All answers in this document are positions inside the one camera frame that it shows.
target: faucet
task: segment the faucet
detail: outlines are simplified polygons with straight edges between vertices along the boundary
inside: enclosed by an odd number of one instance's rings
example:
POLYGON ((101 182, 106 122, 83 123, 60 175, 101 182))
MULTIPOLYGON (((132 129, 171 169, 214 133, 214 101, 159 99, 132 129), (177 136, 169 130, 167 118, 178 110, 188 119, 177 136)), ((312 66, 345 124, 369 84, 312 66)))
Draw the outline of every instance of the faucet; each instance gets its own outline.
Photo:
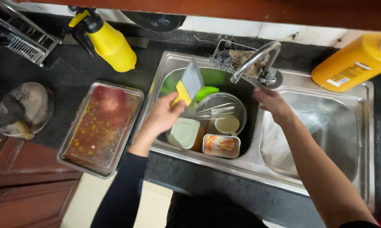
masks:
POLYGON ((280 42, 273 41, 268 44, 265 44, 260 49, 256 50, 254 54, 251 55, 245 61, 245 63, 243 63, 237 69, 234 75, 230 78, 230 81, 236 84, 241 79, 241 76, 244 74, 244 71, 247 70, 249 65, 254 64, 256 61, 260 60, 262 57, 266 57, 266 55, 269 54, 268 62, 258 69, 258 81, 266 84, 266 86, 274 85, 276 82, 275 75, 278 73, 278 70, 271 66, 274 63, 279 52, 280 42))

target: white mug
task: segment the white mug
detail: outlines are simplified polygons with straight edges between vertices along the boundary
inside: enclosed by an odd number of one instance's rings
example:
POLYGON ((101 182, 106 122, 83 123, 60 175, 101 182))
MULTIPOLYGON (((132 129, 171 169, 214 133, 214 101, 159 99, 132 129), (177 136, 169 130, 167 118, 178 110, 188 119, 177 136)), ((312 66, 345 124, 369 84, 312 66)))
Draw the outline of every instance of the white mug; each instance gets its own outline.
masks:
POLYGON ((229 114, 220 117, 223 119, 216 119, 214 122, 217 131, 223 135, 237 136, 235 131, 237 131, 240 126, 239 120, 235 116, 229 114))

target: person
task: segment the person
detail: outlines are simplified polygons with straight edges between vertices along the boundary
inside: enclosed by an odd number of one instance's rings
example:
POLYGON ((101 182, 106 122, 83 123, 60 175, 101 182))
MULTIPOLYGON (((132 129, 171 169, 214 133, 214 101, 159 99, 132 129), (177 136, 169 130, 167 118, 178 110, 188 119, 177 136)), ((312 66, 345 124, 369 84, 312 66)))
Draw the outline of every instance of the person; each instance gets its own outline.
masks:
MULTIPOLYGON (((169 130, 184 111, 178 93, 159 98, 135 135, 121 169, 93 219, 92 228, 132 227, 140 202, 142 178, 152 142, 169 130)), ((355 187, 322 151, 305 125, 279 93, 255 89, 261 109, 271 112, 282 128, 307 192, 328 228, 379 227, 355 187)), ((266 227, 254 214, 219 195, 187 196, 174 192, 168 210, 167 228, 173 227, 266 227)))

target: orange bottle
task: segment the orange bottle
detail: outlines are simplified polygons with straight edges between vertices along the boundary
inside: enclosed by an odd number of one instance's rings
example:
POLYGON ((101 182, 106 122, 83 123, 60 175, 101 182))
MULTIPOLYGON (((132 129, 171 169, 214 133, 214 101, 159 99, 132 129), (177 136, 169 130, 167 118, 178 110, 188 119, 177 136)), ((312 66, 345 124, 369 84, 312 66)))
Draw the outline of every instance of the orange bottle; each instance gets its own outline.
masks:
POLYGON ((364 34, 315 67, 313 80, 344 92, 381 73, 381 33, 364 34))

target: black granite countertop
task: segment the black granite countertop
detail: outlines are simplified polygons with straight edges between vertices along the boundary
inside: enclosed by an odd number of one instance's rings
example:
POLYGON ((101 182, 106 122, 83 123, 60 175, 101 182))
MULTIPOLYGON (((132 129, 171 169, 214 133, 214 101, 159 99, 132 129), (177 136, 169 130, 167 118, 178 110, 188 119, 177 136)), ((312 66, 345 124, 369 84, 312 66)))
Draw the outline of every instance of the black granite countertop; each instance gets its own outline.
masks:
MULTIPOLYGON (((48 17, 34 16, 40 19, 48 17)), ((12 88, 27 81, 39 82, 55 93, 53 116, 43 130, 35 136, 33 142, 50 148, 59 148, 93 81, 103 80, 140 89, 147 96, 164 51, 206 56, 213 54, 214 45, 223 38, 218 34, 178 30, 171 34, 153 34, 135 26, 113 23, 112 25, 122 30, 125 35, 153 39, 146 49, 133 48, 138 58, 134 70, 118 73, 101 58, 92 59, 81 47, 75 45, 56 47, 46 60, 44 68, 0 47, 0 100, 12 88)), ((268 42, 263 39, 226 38, 253 47, 259 47, 268 42)), ((310 72, 315 65, 335 51, 336 49, 329 47, 282 43, 282 51, 274 66, 310 72)), ((375 86, 376 211, 374 215, 380 219, 381 75, 372 79, 372 82, 375 86)), ((150 154, 145 178, 150 182, 188 194, 220 192, 264 220, 289 228, 324 227, 309 197, 158 153, 150 154)))

